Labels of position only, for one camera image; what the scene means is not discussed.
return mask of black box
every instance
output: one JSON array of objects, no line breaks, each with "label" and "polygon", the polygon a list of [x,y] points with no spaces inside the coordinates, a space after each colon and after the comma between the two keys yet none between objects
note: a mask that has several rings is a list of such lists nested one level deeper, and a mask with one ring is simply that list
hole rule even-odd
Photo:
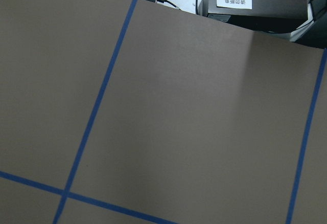
[{"label": "black box", "polygon": [[[294,31],[308,20],[307,0],[234,0],[239,4],[220,4],[217,0],[202,0],[199,13],[205,17],[256,31],[286,33]],[[228,8],[244,6],[249,8]]]}]

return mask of gray surface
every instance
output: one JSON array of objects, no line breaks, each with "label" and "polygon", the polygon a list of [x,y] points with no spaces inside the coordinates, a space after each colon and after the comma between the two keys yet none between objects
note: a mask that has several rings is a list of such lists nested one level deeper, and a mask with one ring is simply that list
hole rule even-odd
[{"label": "gray surface", "polygon": [[131,2],[95,1],[0,0],[0,170],[64,188]]},{"label": "gray surface", "polygon": [[308,139],[294,224],[327,223],[327,70]]},{"label": "gray surface", "polygon": [[283,223],[321,54],[139,1],[72,190],[179,223]]},{"label": "gray surface", "polygon": [[0,178],[0,223],[52,223],[60,196]]},{"label": "gray surface", "polygon": [[[0,1],[0,171],[64,187],[131,2],[95,1]],[[180,223],[284,223],[321,55],[139,0],[72,191]],[[294,220],[324,220],[319,153]],[[0,222],[51,223],[60,196],[0,187]],[[60,222],[144,223],[70,199]]]},{"label": "gray surface", "polygon": [[59,224],[151,224],[132,216],[68,199]]}]

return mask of grid line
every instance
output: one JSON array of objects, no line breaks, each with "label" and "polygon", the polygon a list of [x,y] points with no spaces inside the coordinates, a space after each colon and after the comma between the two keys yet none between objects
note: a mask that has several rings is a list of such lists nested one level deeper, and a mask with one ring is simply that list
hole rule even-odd
[{"label": "grid line", "polygon": [[297,197],[297,193],[298,193],[298,187],[299,187],[300,180],[301,180],[301,173],[302,173],[302,168],[303,168],[303,164],[304,164],[304,160],[305,160],[311,124],[312,124],[312,120],[313,120],[313,114],[315,112],[319,89],[320,89],[320,86],[322,83],[322,78],[323,78],[323,73],[324,73],[324,69],[326,66],[326,62],[327,62],[327,49],[324,50],[323,55],[322,55],[322,59],[321,59],[321,63],[319,66],[319,71],[318,71],[318,75],[317,75],[317,79],[316,79],[316,84],[315,84],[315,88],[314,88],[313,95],[312,95],[312,100],[311,100],[311,104],[310,104],[310,108],[309,108],[305,131],[304,131],[303,138],[302,138],[300,154],[298,157],[295,179],[294,179],[293,189],[292,189],[292,193],[291,193],[291,199],[290,199],[287,217],[286,217],[286,224],[291,224],[292,218],[293,218],[295,202],[296,202],[296,197]]},{"label": "grid line", "polygon": [[117,60],[120,48],[122,46],[126,31],[127,31],[127,28],[128,28],[128,25],[129,25],[130,20],[132,18],[133,11],[135,9],[136,3],[137,3],[137,0],[132,0],[132,2],[130,4],[130,7],[128,9],[127,15],[125,17],[125,21],[123,23],[123,26],[122,26],[121,32],[119,34],[116,46],[114,48],[114,51],[113,51],[113,54],[112,54],[108,69],[107,69],[106,74],[104,76],[104,79],[103,79],[103,82],[101,84],[97,99],[95,101],[95,104],[93,106],[91,115],[90,115],[89,120],[87,122],[87,126],[85,128],[85,131],[84,131],[84,134],[83,134],[83,137],[82,137],[82,141],[80,143],[77,154],[75,156],[75,160],[74,160],[74,163],[72,165],[72,169],[71,169],[71,171],[69,173],[65,188],[64,188],[64,190],[62,192],[61,199],[60,199],[60,202],[59,202],[55,217],[53,219],[53,224],[58,223],[60,215],[62,214],[62,211],[63,211],[63,209],[65,207],[65,203],[66,203],[66,200],[68,198],[69,192],[71,190],[71,187],[72,187],[72,184],[73,184],[73,181],[74,181],[74,178],[75,178],[79,163],[80,163],[81,158],[82,158],[83,151],[85,149],[88,137],[89,137],[90,132],[92,130],[92,126],[94,124],[95,118],[96,118],[97,113],[99,111],[101,101],[102,101],[102,98],[104,96],[104,92],[105,92],[106,87],[108,85],[108,82],[109,82],[109,79],[110,79],[114,64],[115,64],[115,62]]},{"label": "grid line", "polygon": [[[57,194],[57,195],[62,195],[62,192],[63,192],[62,189],[52,187],[52,186],[49,186],[49,185],[46,185],[46,184],[43,184],[43,183],[39,183],[39,182],[36,182],[36,181],[32,181],[32,180],[29,180],[29,179],[26,179],[26,178],[23,178],[23,177],[20,177],[20,176],[16,176],[16,175],[13,175],[13,174],[5,173],[3,171],[0,171],[0,177],[4,178],[4,179],[7,179],[7,180],[10,180],[10,181],[13,181],[13,182],[23,184],[23,185],[27,185],[29,187],[34,187],[34,188],[37,188],[39,190],[54,193],[54,194]],[[83,195],[80,195],[80,194],[77,194],[77,193],[70,192],[68,194],[68,198],[71,198],[71,199],[74,199],[74,200],[77,200],[77,201],[81,201],[81,202],[84,202],[84,203],[89,204],[89,205],[94,205],[94,206],[97,206],[97,207],[100,207],[100,208],[104,208],[104,209],[107,209],[107,210],[118,212],[118,213],[121,213],[121,214],[129,215],[129,216],[132,216],[132,217],[135,217],[135,218],[138,218],[138,219],[147,220],[147,221],[157,223],[157,224],[178,224],[176,222],[165,220],[165,219],[155,217],[155,216],[152,216],[152,215],[148,215],[148,214],[145,214],[145,213],[142,213],[142,212],[130,210],[130,209],[118,206],[118,205],[106,203],[106,202],[97,200],[95,198],[86,197],[86,196],[83,196]]]}]

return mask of blue tape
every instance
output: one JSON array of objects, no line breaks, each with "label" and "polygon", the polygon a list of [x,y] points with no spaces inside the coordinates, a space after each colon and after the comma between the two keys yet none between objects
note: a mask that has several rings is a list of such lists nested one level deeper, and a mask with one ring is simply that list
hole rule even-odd
[{"label": "blue tape", "polygon": [[61,190],[59,188],[51,187],[51,186],[48,186],[48,185],[45,185],[45,184],[42,184],[39,182],[31,181],[31,180],[28,180],[28,179],[25,179],[25,178],[22,178],[22,177],[13,175],[13,174],[5,173],[3,171],[0,171],[0,177],[11,180],[13,182],[18,182],[18,183],[21,183],[21,184],[24,184],[24,185],[27,185],[30,187],[35,187],[35,188],[38,188],[43,191],[47,191],[47,192],[51,192],[51,193],[55,193],[55,194],[59,194],[59,195],[61,195],[63,193],[63,190]]},{"label": "blue tape", "polygon": [[56,212],[54,220],[53,220],[53,224],[58,223],[59,217],[60,217],[60,215],[61,215],[61,213],[62,213],[62,211],[64,209],[66,200],[68,198],[69,191],[70,191],[70,189],[72,187],[74,177],[76,175],[79,163],[80,163],[81,158],[82,158],[84,148],[85,148],[86,143],[87,143],[87,139],[88,139],[88,137],[90,135],[90,132],[92,130],[92,126],[93,126],[95,118],[97,116],[97,113],[98,113],[98,110],[99,110],[99,107],[100,107],[104,92],[105,92],[106,87],[108,85],[108,82],[109,82],[109,79],[110,79],[114,64],[115,64],[115,62],[117,60],[120,48],[122,46],[126,31],[127,31],[127,28],[128,28],[128,25],[129,25],[129,23],[131,21],[132,14],[133,14],[133,11],[134,11],[135,6],[136,6],[136,2],[137,2],[137,0],[132,0],[131,5],[130,5],[130,7],[128,9],[125,21],[123,23],[123,27],[122,27],[121,32],[119,34],[119,38],[117,40],[116,46],[114,48],[114,51],[113,51],[113,54],[112,54],[112,57],[111,57],[111,60],[110,60],[110,63],[109,63],[108,69],[107,69],[107,72],[106,72],[106,74],[104,76],[103,82],[101,84],[101,87],[100,87],[100,90],[99,90],[99,93],[98,93],[98,96],[97,96],[97,99],[96,99],[96,102],[94,104],[94,107],[92,109],[90,118],[88,120],[85,132],[83,134],[81,144],[80,144],[80,146],[78,148],[78,151],[77,151],[77,154],[76,154],[76,157],[75,157],[71,172],[70,172],[70,174],[68,176],[65,189],[63,190],[61,200],[59,202],[59,206],[58,206],[57,212]]},{"label": "blue tape", "polygon": [[[61,190],[59,188],[48,186],[46,184],[42,184],[42,183],[35,182],[35,181],[32,181],[32,180],[28,180],[26,178],[22,178],[22,177],[13,175],[13,174],[5,173],[3,171],[0,171],[0,177],[5,178],[5,179],[10,180],[10,181],[13,181],[13,182],[17,182],[17,183],[20,183],[20,184],[27,185],[27,186],[30,186],[30,187],[34,187],[34,188],[37,188],[37,189],[40,189],[40,190],[43,190],[43,191],[55,193],[55,194],[58,194],[58,195],[62,195],[62,193],[63,193],[63,190]],[[72,193],[72,192],[70,192],[68,194],[68,198],[75,199],[77,201],[81,201],[81,202],[84,202],[84,203],[87,203],[87,204],[90,204],[90,205],[105,208],[107,210],[119,212],[119,213],[122,213],[122,214],[125,214],[125,215],[130,215],[130,216],[133,216],[133,217],[136,217],[136,218],[139,218],[139,219],[151,221],[151,222],[158,223],[158,224],[177,224],[176,222],[161,219],[161,218],[158,218],[158,217],[155,217],[155,216],[152,216],[152,215],[147,215],[147,214],[144,214],[144,213],[141,213],[141,212],[138,212],[138,211],[133,211],[133,210],[130,210],[130,209],[126,209],[126,208],[123,208],[123,207],[120,207],[120,206],[117,206],[117,205],[109,204],[109,203],[106,203],[106,202],[103,202],[103,201],[96,200],[94,198],[85,197],[85,196],[82,196],[80,194],[76,194],[76,193]]]},{"label": "blue tape", "polygon": [[125,214],[125,215],[130,215],[130,216],[142,219],[142,220],[151,221],[153,223],[177,224],[176,222],[161,219],[161,218],[158,218],[158,217],[155,217],[155,216],[152,216],[152,215],[147,215],[147,214],[144,214],[144,213],[141,213],[141,212],[138,212],[138,211],[126,209],[126,208],[123,208],[123,207],[120,207],[120,206],[117,206],[117,205],[109,204],[109,203],[106,203],[106,202],[103,202],[103,201],[96,200],[94,198],[85,197],[85,196],[82,196],[82,195],[79,195],[79,194],[76,194],[76,193],[72,193],[72,192],[69,193],[68,197],[72,198],[72,199],[75,199],[75,200],[78,200],[78,201],[81,201],[81,202],[84,202],[84,203],[87,203],[87,204],[90,204],[90,205],[95,205],[95,206],[104,208],[104,209],[107,209],[107,210],[112,210],[112,211],[119,212],[119,213],[122,213],[122,214]]},{"label": "blue tape", "polygon": [[315,88],[314,88],[313,95],[312,95],[309,114],[308,114],[308,117],[307,117],[305,131],[304,131],[304,134],[303,134],[300,155],[299,155],[298,162],[297,162],[297,168],[296,168],[296,174],[295,174],[295,179],[294,179],[294,184],[293,184],[293,190],[292,190],[291,200],[290,200],[290,204],[289,204],[289,208],[288,208],[288,212],[287,212],[287,217],[286,217],[286,224],[291,224],[292,218],[293,218],[294,207],[295,207],[298,187],[299,187],[299,183],[300,183],[300,179],[301,179],[303,163],[304,163],[304,160],[305,160],[306,148],[307,148],[307,144],[308,144],[308,138],[309,138],[309,133],[310,133],[310,128],[311,128],[311,123],[312,123],[313,114],[314,114],[316,103],[317,103],[317,98],[318,98],[319,89],[320,89],[320,86],[321,86],[323,72],[324,72],[324,69],[325,69],[325,66],[326,66],[326,62],[327,62],[327,49],[325,49],[325,51],[323,52],[323,55],[322,55],[322,59],[321,59],[321,63],[320,63],[319,71],[318,71],[318,76],[317,76]]}]

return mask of blue painter's tape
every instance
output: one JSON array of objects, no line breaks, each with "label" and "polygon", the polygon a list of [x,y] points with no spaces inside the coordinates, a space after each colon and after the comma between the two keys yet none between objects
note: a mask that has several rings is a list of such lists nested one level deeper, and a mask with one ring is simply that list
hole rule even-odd
[{"label": "blue painter's tape", "polygon": [[51,192],[51,193],[55,193],[55,194],[59,194],[59,195],[61,195],[63,193],[63,190],[61,190],[59,188],[51,187],[51,186],[48,186],[48,185],[45,185],[45,184],[42,184],[39,182],[31,181],[31,180],[28,180],[28,179],[25,179],[25,178],[22,178],[22,177],[13,175],[13,174],[5,173],[2,171],[0,171],[0,177],[5,178],[7,180],[14,181],[14,182],[18,182],[18,183],[21,183],[21,184],[24,184],[24,185],[27,185],[30,187],[35,187],[35,188],[38,188],[43,191],[47,191],[47,192]]},{"label": "blue painter's tape", "polygon": [[[13,181],[13,182],[21,183],[21,184],[24,184],[24,185],[27,185],[27,186],[30,186],[30,187],[34,187],[34,188],[37,188],[37,189],[40,189],[40,190],[43,190],[43,191],[55,193],[55,194],[58,194],[58,195],[62,195],[62,193],[63,193],[63,190],[61,190],[59,188],[55,188],[55,187],[52,187],[52,186],[48,186],[46,184],[31,181],[31,180],[28,180],[28,179],[23,178],[23,177],[19,177],[19,176],[13,175],[13,174],[5,173],[3,171],[0,171],[0,177],[2,177],[4,179],[7,179],[7,180],[10,180],[10,181]],[[177,223],[172,222],[172,221],[161,219],[161,218],[158,218],[158,217],[155,217],[155,216],[152,216],[152,215],[147,215],[147,214],[144,214],[144,213],[141,213],[141,212],[138,212],[138,211],[133,211],[133,210],[130,210],[130,209],[126,209],[126,208],[123,208],[123,207],[120,207],[120,206],[116,206],[116,205],[109,204],[109,203],[106,203],[106,202],[103,202],[103,201],[100,201],[100,200],[96,200],[94,198],[85,197],[85,196],[82,196],[82,195],[79,195],[79,194],[76,194],[76,193],[71,193],[70,192],[68,194],[68,197],[71,198],[71,199],[75,199],[77,201],[81,201],[81,202],[90,204],[90,205],[94,205],[94,206],[101,207],[101,208],[104,208],[104,209],[107,209],[107,210],[119,212],[119,213],[122,213],[122,214],[125,214],[125,215],[130,215],[130,216],[133,216],[133,217],[136,217],[136,218],[139,218],[139,219],[143,219],[143,220],[147,220],[147,221],[151,221],[151,222],[154,222],[154,223],[177,224]]]},{"label": "blue painter's tape", "polygon": [[104,208],[104,209],[112,210],[112,211],[119,212],[119,213],[122,213],[122,214],[125,214],[125,215],[130,215],[130,216],[133,216],[133,217],[136,217],[136,218],[139,218],[139,219],[142,219],[142,220],[147,220],[147,221],[150,221],[150,222],[153,222],[153,223],[177,224],[176,222],[161,219],[161,218],[158,218],[158,217],[155,217],[155,216],[152,216],[152,215],[147,215],[147,214],[144,214],[144,213],[141,213],[141,212],[138,212],[138,211],[126,209],[126,208],[123,208],[123,207],[120,207],[120,206],[117,206],[117,205],[109,204],[109,203],[106,203],[106,202],[103,202],[103,201],[96,200],[94,198],[85,197],[85,196],[82,196],[82,195],[79,195],[79,194],[76,194],[76,193],[72,193],[72,192],[69,193],[68,197],[72,198],[72,199],[75,199],[75,200],[78,200],[78,201],[81,201],[81,202],[88,203],[90,205],[95,205],[95,206],[98,206],[98,207],[101,207],[101,208]]},{"label": "blue painter's tape", "polygon": [[63,208],[65,206],[66,200],[68,198],[69,191],[70,191],[71,186],[73,184],[74,177],[76,175],[79,163],[80,163],[81,158],[82,158],[84,148],[85,148],[86,143],[87,143],[87,139],[88,139],[88,137],[90,135],[90,132],[92,130],[92,126],[93,126],[95,118],[97,116],[97,113],[98,113],[98,110],[99,110],[99,107],[100,107],[104,92],[105,92],[106,87],[108,85],[108,82],[109,82],[109,79],[110,79],[114,64],[115,64],[115,62],[117,60],[119,51],[121,49],[121,46],[122,46],[126,31],[127,31],[127,28],[128,28],[128,25],[129,25],[129,23],[131,21],[132,14],[133,14],[133,11],[135,9],[136,3],[137,3],[137,0],[132,0],[131,5],[130,5],[130,7],[128,9],[125,21],[123,23],[123,27],[122,27],[121,32],[119,34],[119,38],[117,40],[116,46],[114,48],[114,51],[113,51],[113,54],[112,54],[112,57],[111,57],[111,60],[110,60],[110,63],[109,63],[108,69],[107,69],[107,72],[106,72],[106,74],[104,76],[104,79],[103,79],[103,82],[101,84],[101,87],[100,87],[96,102],[94,104],[94,107],[92,109],[90,118],[88,120],[85,132],[83,134],[81,144],[80,144],[80,146],[78,148],[78,151],[77,151],[77,154],[76,154],[76,157],[75,157],[71,172],[70,172],[70,174],[68,176],[65,189],[64,189],[64,191],[62,193],[61,200],[59,202],[59,206],[58,206],[56,215],[55,215],[54,220],[53,220],[53,224],[58,223],[59,217],[60,217],[60,215],[61,215],[61,213],[63,211]]},{"label": "blue painter's tape", "polygon": [[316,85],[315,85],[313,95],[312,95],[311,105],[310,105],[310,108],[309,108],[309,114],[308,114],[308,117],[307,117],[305,131],[304,131],[304,134],[303,134],[303,139],[302,139],[302,144],[301,144],[301,149],[300,149],[300,155],[299,155],[298,162],[297,162],[297,168],[296,168],[296,174],[295,174],[295,179],[294,179],[294,184],[293,184],[293,190],[292,190],[291,200],[290,200],[290,204],[289,204],[289,208],[288,208],[288,212],[287,212],[287,217],[286,217],[286,224],[291,224],[291,222],[292,222],[292,217],[293,217],[293,213],[294,213],[294,207],[295,207],[298,187],[299,187],[300,179],[301,179],[303,163],[304,163],[305,155],[306,155],[306,148],[307,148],[307,144],[308,144],[308,138],[309,138],[309,133],[310,133],[310,128],[311,128],[311,123],[312,123],[313,114],[314,114],[317,99],[318,99],[319,89],[320,89],[320,86],[321,86],[321,82],[322,82],[326,62],[327,62],[327,49],[324,50],[323,55],[322,55],[322,59],[321,59],[321,63],[320,63],[319,71],[318,71],[318,76],[317,76],[317,80],[316,80]]}]

